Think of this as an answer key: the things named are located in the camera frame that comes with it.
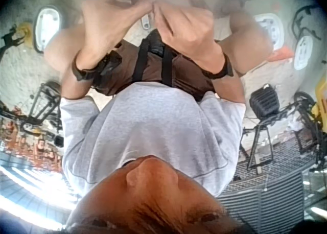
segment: floor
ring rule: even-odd
[[[32,22],[38,8],[50,3],[52,0],[11,0],[4,6],[0,12],[1,24],[0,32],[4,35],[9,31],[13,24],[20,24],[24,21]],[[72,0],[76,5],[82,0]],[[217,0],[206,0],[213,6]],[[247,2],[245,9],[252,15],[262,13],[275,13],[283,22],[285,28],[285,45],[295,51],[296,40],[291,33],[291,23],[294,13],[302,6],[312,4],[313,0],[252,0]],[[228,28],[227,20],[218,20],[216,25],[216,34],[219,34],[222,28]],[[322,41],[314,42],[314,52],[309,65],[300,71],[293,67],[292,60],[278,61],[274,63],[265,63],[263,66],[249,72],[242,78],[247,101],[253,91],[261,88],[264,84],[270,83],[276,88],[281,107],[292,102],[292,97],[298,89],[302,89],[313,95],[314,86],[321,77],[324,66],[322,59],[326,59],[326,25],[325,17],[317,13],[313,20],[306,22],[313,27]],[[126,39],[134,44],[139,44],[141,39],[146,37],[147,31],[137,22],[126,36]],[[21,107],[24,113],[27,113],[31,107],[32,100],[30,95],[35,93],[38,86],[48,80],[60,81],[60,74],[51,69],[45,63],[43,57],[33,49],[21,45],[17,48],[11,48],[5,54],[0,64],[0,99],[9,108],[15,105]],[[100,108],[103,108],[109,97],[101,96],[94,91],[90,92]],[[244,127],[251,128],[258,122],[254,119],[255,115],[247,103],[246,118]],[[278,135],[288,130],[290,121],[277,122],[270,129],[271,136],[277,139]],[[245,149],[251,147],[253,137],[244,138],[243,146]]]

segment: white t-shirt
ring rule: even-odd
[[[99,112],[94,100],[61,100],[63,168],[84,196],[126,162],[155,155],[217,197],[232,180],[245,105],[207,92],[188,93],[155,82],[132,84]]]

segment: sleeve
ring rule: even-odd
[[[239,158],[245,104],[219,99],[209,91],[199,105],[212,127],[221,153],[235,168]]]
[[[64,157],[78,151],[93,121],[100,111],[91,97],[80,100],[61,99],[61,121],[64,137]]]

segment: black strap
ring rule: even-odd
[[[172,49],[169,46],[165,46],[165,51],[163,54],[162,59],[162,72],[161,78],[162,83],[166,86],[172,87],[173,86],[173,54]]]
[[[145,38],[139,46],[138,59],[132,76],[132,83],[142,82],[143,80],[143,72],[148,64],[148,50],[149,40]]]

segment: hand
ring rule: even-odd
[[[82,5],[85,46],[78,58],[78,69],[91,69],[124,38],[128,30],[152,9],[150,0],[87,0]]]
[[[224,56],[214,41],[214,17],[205,9],[155,3],[154,18],[162,41],[202,69],[218,73]]]

